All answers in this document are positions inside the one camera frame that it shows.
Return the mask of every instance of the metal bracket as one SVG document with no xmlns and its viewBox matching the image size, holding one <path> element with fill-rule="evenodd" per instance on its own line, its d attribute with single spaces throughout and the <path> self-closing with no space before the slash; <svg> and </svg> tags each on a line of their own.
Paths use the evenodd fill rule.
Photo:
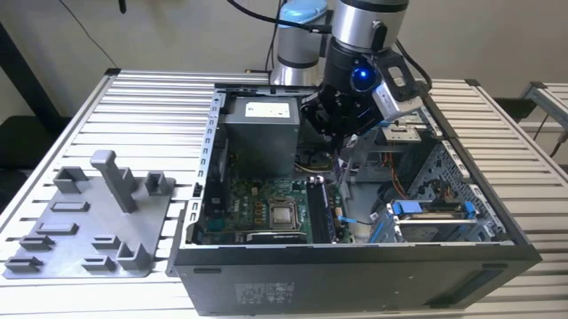
<svg viewBox="0 0 568 319">
<path fill-rule="evenodd" d="M 418 132 L 412 128 L 382 128 L 387 143 L 419 143 Z"/>
</svg>

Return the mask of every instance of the wire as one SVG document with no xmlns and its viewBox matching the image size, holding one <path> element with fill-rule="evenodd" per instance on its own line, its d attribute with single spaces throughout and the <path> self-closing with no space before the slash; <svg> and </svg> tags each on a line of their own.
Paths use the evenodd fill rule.
<svg viewBox="0 0 568 319">
<path fill-rule="evenodd" d="M 323 167 L 303 167 L 300 166 L 297 163 L 293 163 L 295 167 L 297 167 L 301 171 L 307 172 L 307 173 L 314 173 L 314 174 L 319 174 L 319 173 L 328 173 L 331 170 L 316 170 L 318 168 L 327 168 L 328 166 L 323 166 Z"/>
<path fill-rule="evenodd" d="M 394 169 L 392 153 L 388 153 L 387 156 L 388 156 L 388 160 L 390 160 L 390 172 L 391 172 L 391 175 L 392 175 L 392 186 L 394 186 L 394 189 L 395 189 L 398 195 L 403 199 L 407 199 L 407 196 L 404 195 L 403 187 L 399 184 L 396 172 L 395 172 L 395 169 Z"/>
<path fill-rule="evenodd" d="M 550 153 L 550 158 L 553 158 L 553 156 L 555 155 L 555 153 L 558 152 L 558 150 L 559 150 L 559 145 L 561 145 L 561 143 L 558 142 L 558 143 L 555 143 L 555 146 L 553 147 L 553 150 L 551 150 L 551 153 Z"/>
<path fill-rule="evenodd" d="M 547 119 L 547 114 L 539 123 L 538 129 L 535 130 L 534 137 L 531 138 L 533 141 L 535 141 L 535 137 L 538 137 L 538 133 L 539 133 L 539 130 L 542 129 L 543 123 L 546 122 L 546 119 Z"/>
<path fill-rule="evenodd" d="M 252 12 L 251 10 L 248 10 L 247 8 L 244 8 L 240 4 L 237 4 L 233 0 L 227 0 L 227 2 L 236 8 L 236 10 L 239 10 L 240 12 L 243 12 L 243 14 L 245 14 L 247 16 L 261 20 L 264 22 L 269 22 L 269 23 L 275 23 L 277 25 L 285 25 L 288 27 L 293 27 L 301 30 L 308 31 L 310 33 L 331 33 L 331 27 L 328 25 L 326 26 L 315 26 L 315 25 L 303 25 L 300 23 L 295 23 L 291 21 L 284 21 L 280 19 L 275 19 L 275 18 L 269 18 L 264 15 L 259 15 L 257 13 Z"/>
<path fill-rule="evenodd" d="M 277 0 L 277 9 L 276 9 L 276 19 L 279 19 L 280 17 L 280 10 L 281 10 L 281 0 Z M 272 68 L 273 68 L 273 40 L 276 39 L 276 31 L 277 31 L 277 25 L 273 25 L 273 30 L 272 30 L 272 39 L 269 41 L 269 47 L 268 47 L 268 51 L 265 53 L 265 61 L 264 61 L 264 72 L 268 71 L 268 59 L 271 57 L 272 60 Z"/>
<path fill-rule="evenodd" d="M 85 33 L 85 35 L 88 37 L 88 40 L 90 40 L 90 42 L 98 48 L 100 52 L 102 52 L 102 54 L 106 56 L 109 62 L 112 63 L 112 66 L 114 66 L 114 68 L 117 68 L 117 65 L 116 65 L 114 61 L 112 60 L 112 58 L 109 57 L 106 51 L 104 51 L 104 49 L 101 48 L 101 46 L 98 45 L 98 43 L 96 43 L 96 41 L 92 39 L 90 35 L 88 34 L 88 31 L 86 31 L 85 27 L 82 26 L 82 23 L 80 23 L 77 17 L 74 16 L 74 13 L 72 13 L 69 7 L 64 4 L 62 0 L 58 0 L 58 2 L 61 3 L 61 5 L 66 9 L 66 11 L 69 12 L 69 14 L 70 14 L 72 18 L 74 19 L 74 21 L 77 21 L 77 24 L 78 24 L 80 28 L 82 29 L 82 31 L 84 31 L 84 33 Z"/>
<path fill-rule="evenodd" d="M 402 43 L 399 43 L 398 39 L 395 41 L 395 45 L 398 48 L 399 53 L 402 53 L 402 56 L 404 57 L 407 63 L 414 67 L 414 69 L 418 71 L 418 73 L 422 75 L 423 79 L 426 80 L 427 84 L 427 91 L 431 90 L 431 78 L 427 75 L 427 72 L 422 69 L 419 64 L 414 61 L 414 59 L 410 57 L 408 53 L 404 50 L 404 47 L 402 46 Z"/>
<path fill-rule="evenodd" d="M 372 223 L 364 223 L 363 221 L 356 221 L 356 224 L 362 224 L 362 225 L 367 225 L 367 226 L 372 226 Z"/>
</svg>

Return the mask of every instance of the sticker label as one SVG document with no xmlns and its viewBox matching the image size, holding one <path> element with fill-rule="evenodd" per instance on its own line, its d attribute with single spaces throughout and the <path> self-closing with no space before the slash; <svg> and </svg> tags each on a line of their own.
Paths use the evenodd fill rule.
<svg viewBox="0 0 568 319">
<path fill-rule="evenodd" d="M 292 282 L 260 282 L 233 285 L 239 304 L 288 304 L 293 294 Z"/>
<path fill-rule="evenodd" d="M 288 118 L 287 103 L 248 102 L 244 116 L 248 118 Z"/>
</svg>

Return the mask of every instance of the orange wire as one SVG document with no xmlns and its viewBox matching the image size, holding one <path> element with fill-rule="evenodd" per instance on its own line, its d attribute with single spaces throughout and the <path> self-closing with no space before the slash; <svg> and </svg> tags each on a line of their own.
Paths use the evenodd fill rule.
<svg viewBox="0 0 568 319">
<path fill-rule="evenodd" d="M 398 195 L 403 199 L 407 199 L 407 196 L 404 195 L 404 192 L 403 192 L 402 185 L 399 184 L 398 176 L 396 176 L 395 171 L 394 171 L 392 153 L 388 153 L 387 154 L 387 159 L 390 160 L 390 171 L 392 173 L 392 186 L 394 186 L 394 189 L 395 189 Z"/>
</svg>

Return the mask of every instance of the black cable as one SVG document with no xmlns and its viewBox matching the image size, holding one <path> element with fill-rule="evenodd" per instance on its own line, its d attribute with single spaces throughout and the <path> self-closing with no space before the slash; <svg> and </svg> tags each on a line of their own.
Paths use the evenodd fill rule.
<svg viewBox="0 0 568 319">
<path fill-rule="evenodd" d="M 281 0 L 277 0 L 276 19 L 279 19 L 279 17 L 280 17 L 280 10 L 281 10 Z M 277 25 L 273 25 L 272 39 L 269 41 L 268 52 L 265 53 L 264 72 L 268 71 L 268 59 L 269 59 L 269 57 L 272 59 L 272 68 L 273 68 L 273 40 L 276 39 L 276 31 L 277 31 Z"/>
<path fill-rule="evenodd" d="M 112 65 L 114 66 L 114 68 L 117 68 L 117 65 L 116 65 L 114 61 L 112 60 L 112 58 L 109 57 L 109 55 L 108 55 L 106 51 L 104 51 L 104 49 L 100 47 L 98 43 L 96 43 L 96 41 L 92 39 L 90 35 L 88 34 L 88 31 L 86 31 L 85 27 L 82 26 L 82 23 L 80 23 L 80 21 L 78 21 L 77 17 L 74 16 L 74 13 L 72 13 L 72 11 L 70 11 L 69 7 L 64 4 L 62 0 L 58 0 L 58 2 L 61 3 L 61 5 L 62 5 L 62 7 L 66 9 L 66 11 L 69 12 L 69 14 L 70 14 L 72 18 L 74 19 L 74 21 L 77 21 L 77 24 L 78 24 L 80 28 L 82 29 L 82 31 L 84 31 L 84 33 L 85 33 L 85 35 L 86 35 L 86 37 L 88 37 L 88 40 L 90 40 L 90 42 L 96 45 L 96 47 L 98 48 L 98 50 L 100 50 L 100 51 L 102 52 L 102 54 L 106 56 L 106 58 L 108 58 L 109 62 L 110 62 L 110 63 L 112 63 Z"/>
<path fill-rule="evenodd" d="M 402 56 L 404 57 L 407 63 L 410 63 L 410 65 L 414 67 L 414 69 L 418 71 L 418 73 L 422 75 L 426 84 L 427 84 L 427 91 L 431 90 L 431 78 L 427 75 L 427 72 L 422 69 L 422 67 L 419 66 L 419 64 L 414 61 L 414 59 L 410 57 L 408 53 L 404 50 L 404 47 L 402 46 L 402 43 L 399 43 L 398 39 L 395 42 L 396 48 L 399 53 L 402 53 Z"/>
<path fill-rule="evenodd" d="M 543 117 L 542 122 L 539 123 L 538 129 L 535 130 L 534 137 L 531 138 L 533 141 L 535 141 L 535 137 L 538 137 L 538 133 L 539 133 L 539 130 L 542 129 L 543 123 L 546 122 L 546 119 L 547 119 L 547 114 Z"/>
<path fill-rule="evenodd" d="M 269 18 L 264 15 L 259 15 L 257 13 L 252 12 L 247 8 L 244 8 L 240 4 L 237 4 L 233 0 L 227 0 L 227 2 L 239 10 L 243 12 L 243 14 L 248 15 L 249 17 L 261 20 L 264 22 L 275 23 L 277 25 L 287 25 L 288 27 L 293 27 L 301 30 L 308 31 L 310 33 L 331 33 L 331 28 L 328 26 L 322 26 L 324 29 L 322 29 L 319 26 L 314 25 L 303 25 L 300 23 L 295 23 L 291 21 L 284 21 L 280 19 Z"/>
<path fill-rule="evenodd" d="M 372 223 L 364 223 L 363 221 L 356 221 L 356 224 L 368 225 L 368 226 L 374 225 Z"/>
<path fill-rule="evenodd" d="M 553 156 L 555 155 L 555 153 L 557 153 L 557 151 L 558 151 L 558 149 L 559 149 L 559 145 L 561 145 L 561 143 L 558 142 L 558 143 L 555 143 L 555 146 L 553 147 L 553 150 L 551 150 L 551 153 L 550 153 L 550 158 L 553 158 Z"/>
</svg>

